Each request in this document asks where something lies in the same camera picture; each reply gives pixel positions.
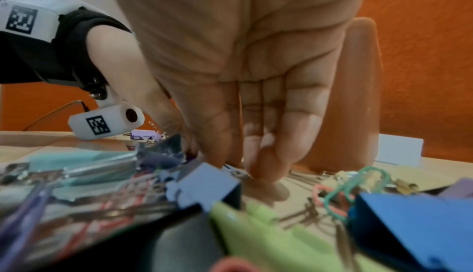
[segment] palm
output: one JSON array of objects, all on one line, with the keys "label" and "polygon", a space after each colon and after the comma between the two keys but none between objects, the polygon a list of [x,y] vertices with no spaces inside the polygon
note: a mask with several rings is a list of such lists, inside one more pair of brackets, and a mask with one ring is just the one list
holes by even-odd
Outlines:
[{"label": "palm", "polygon": [[207,159],[221,164],[230,153],[235,162],[243,147],[246,168],[268,180],[284,175],[313,144],[344,31],[361,4],[118,1]]}]

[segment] wooden table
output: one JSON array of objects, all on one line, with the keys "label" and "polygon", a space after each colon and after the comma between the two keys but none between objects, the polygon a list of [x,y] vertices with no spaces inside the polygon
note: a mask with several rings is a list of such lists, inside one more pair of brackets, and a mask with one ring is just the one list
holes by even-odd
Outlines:
[{"label": "wooden table", "polygon": [[[96,141],[80,141],[67,132],[0,132],[0,163],[18,162],[34,153],[65,152],[74,150],[127,150],[129,137],[116,136]],[[403,168],[395,165],[375,163],[393,176],[419,185],[421,190],[447,186],[462,177],[473,177],[473,163],[423,158],[419,168]],[[277,183],[265,183],[252,179],[243,180],[243,202],[258,200],[272,208],[284,218],[283,228],[301,223],[318,236],[340,244],[336,227],[324,209],[304,211],[311,196],[312,186],[293,178],[284,178]]]}]

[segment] white plastic device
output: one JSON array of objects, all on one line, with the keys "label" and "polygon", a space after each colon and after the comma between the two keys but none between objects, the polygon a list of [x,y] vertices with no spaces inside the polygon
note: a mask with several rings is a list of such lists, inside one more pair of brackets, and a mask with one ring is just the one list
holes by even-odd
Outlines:
[{"label": "white plastic device", "polygon": [[121,99],[106,86],[107,98],[96,100],[99,108],[69,117],[69,126],[82,140],[94,140],[128,133],[144,124],[143,112]]},{"label": "white plastic device", "polygon": [[59,16],[80,7],[105,13],[81,0],[2,0],[0,31],[51,42],[58,31]]}]

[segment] qr-like marker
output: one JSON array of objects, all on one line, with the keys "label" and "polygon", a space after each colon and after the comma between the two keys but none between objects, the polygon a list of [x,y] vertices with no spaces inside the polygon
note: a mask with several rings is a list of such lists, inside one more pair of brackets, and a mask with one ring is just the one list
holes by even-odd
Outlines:
[{"label": "qr-like marker", "polygon": [[110,133],[110,129],[101,115],[89,117],[86,120],[89,127],[92,129],[92,132],[94,132],[96,136]]},{"label": "qr-like marker", "polygon": [[14,5],[6,23],[6,29],[31,34],[38,11],[36,9]]}]

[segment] green plastic object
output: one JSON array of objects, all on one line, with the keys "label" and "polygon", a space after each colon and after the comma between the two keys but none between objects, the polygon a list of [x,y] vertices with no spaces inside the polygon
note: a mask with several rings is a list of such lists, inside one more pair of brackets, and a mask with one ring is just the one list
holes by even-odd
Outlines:
[{"label": "green plastic object", "polygon": [[[247,203],[246,212],[216,203],[210,217],[229,253],[267,272],[344,272],[335,249],[302,225],[288,230],[278,226],[270,208]],[[362,272],[390,272],[365,256],[355,257]]]}]

